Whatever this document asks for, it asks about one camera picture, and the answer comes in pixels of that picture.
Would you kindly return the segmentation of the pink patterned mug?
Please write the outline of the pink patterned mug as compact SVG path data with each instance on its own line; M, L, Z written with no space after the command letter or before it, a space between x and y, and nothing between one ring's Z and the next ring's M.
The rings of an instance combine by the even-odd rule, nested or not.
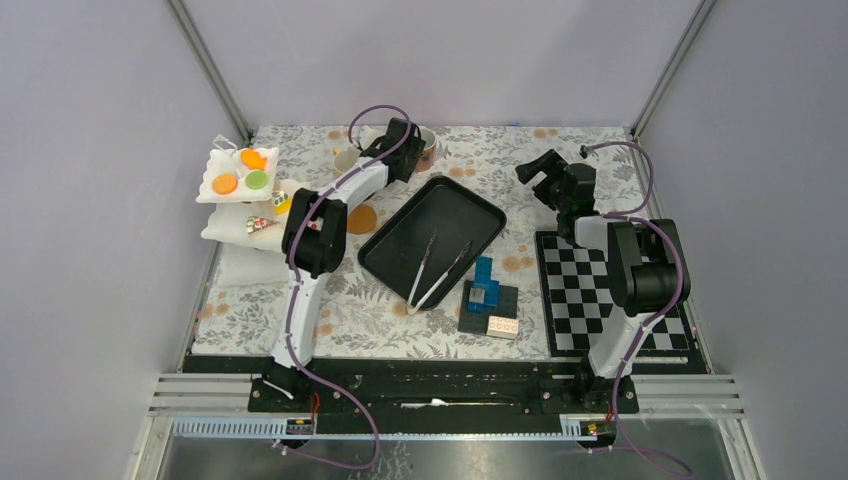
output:
M416 164L417 172L429 170L436 159L437 139L435 133L427 128L421 128L421 139L424 141L423 150Z

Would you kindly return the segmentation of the yellow mug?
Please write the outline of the yellow mug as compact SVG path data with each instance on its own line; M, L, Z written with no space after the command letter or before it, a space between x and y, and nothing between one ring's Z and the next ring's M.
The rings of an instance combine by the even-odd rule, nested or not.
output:
M340 177L347 173L359 161L360 155L357 148L336 149L332 162L335 175Z

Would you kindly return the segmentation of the black serving tray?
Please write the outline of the black serving tray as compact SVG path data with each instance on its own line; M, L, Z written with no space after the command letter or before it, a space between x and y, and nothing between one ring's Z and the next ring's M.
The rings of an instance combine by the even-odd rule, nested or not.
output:
M506 226L504 211L437 176L359 250L365 271L423 311L436 307Z

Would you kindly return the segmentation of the yellow cake slice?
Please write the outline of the yellow cake slice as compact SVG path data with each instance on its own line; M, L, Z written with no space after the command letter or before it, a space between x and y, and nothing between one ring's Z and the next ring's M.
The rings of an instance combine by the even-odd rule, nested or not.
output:
M276 216L286 215L291 209L292 197L284 190L274 190L272 192L271 203Z

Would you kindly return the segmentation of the green round cookie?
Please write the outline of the green round cookie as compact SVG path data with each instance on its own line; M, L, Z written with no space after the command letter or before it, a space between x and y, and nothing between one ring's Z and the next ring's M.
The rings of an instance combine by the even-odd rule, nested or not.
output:
M244 178L245 186L250 190L261 190L269 185L268 174L263 170L252 170Z

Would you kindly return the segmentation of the orange fish biscuit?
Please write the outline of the orange fish biscuit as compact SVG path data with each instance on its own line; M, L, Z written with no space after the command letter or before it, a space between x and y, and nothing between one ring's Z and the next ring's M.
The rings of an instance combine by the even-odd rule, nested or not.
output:
M240 153L242 164L249 170L265 170L267 158L253 149L244 149Z

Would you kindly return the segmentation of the white strawberry cake slice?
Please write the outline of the white strawberry cake slice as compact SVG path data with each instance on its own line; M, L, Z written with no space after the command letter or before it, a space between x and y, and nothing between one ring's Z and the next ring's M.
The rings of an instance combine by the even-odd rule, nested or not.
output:
M283 231L284 227L276 220L259 216L249 216L246 221L246 231L249 238L260 238Z

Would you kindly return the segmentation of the orange round biscuit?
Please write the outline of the orange round biscuit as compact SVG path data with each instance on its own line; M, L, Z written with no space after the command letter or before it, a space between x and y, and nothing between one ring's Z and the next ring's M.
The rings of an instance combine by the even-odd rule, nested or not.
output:
M224 173L216 176L212 182L212 189L218 195L229 195L233 193L239 186L239 177Z

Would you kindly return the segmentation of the light brown round coaster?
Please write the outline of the light brown round coaster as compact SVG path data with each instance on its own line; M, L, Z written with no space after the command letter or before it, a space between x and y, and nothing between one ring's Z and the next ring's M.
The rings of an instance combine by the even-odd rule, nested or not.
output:
M347 217L347 232L363 235L371 232L377 224L378 216L374 208L367 204L355 207Z

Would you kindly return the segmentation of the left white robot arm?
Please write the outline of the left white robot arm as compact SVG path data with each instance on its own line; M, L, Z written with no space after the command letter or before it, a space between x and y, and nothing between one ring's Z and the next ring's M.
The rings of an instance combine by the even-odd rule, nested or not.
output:
M281 240L288 291L286 316L271 353L276 364L295 369L311 361L321 297L345 256L349 212L391 183L407 182L424 145L417 124L393 118L346 173L318 190L295 192Z

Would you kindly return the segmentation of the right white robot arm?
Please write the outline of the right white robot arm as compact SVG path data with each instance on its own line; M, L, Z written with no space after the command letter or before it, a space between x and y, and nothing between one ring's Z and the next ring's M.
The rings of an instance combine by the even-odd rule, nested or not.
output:
M556 213L561 238L605 256L611 324L588 351L588 375L573 386L577 405L597 412L613 398L609 380L631 372L648 333L688 298L691 280L677 225L631 212L600 213L595 208L596 169L569 164L553 149L516 166L515 173L522 184L541 177L532 190Z

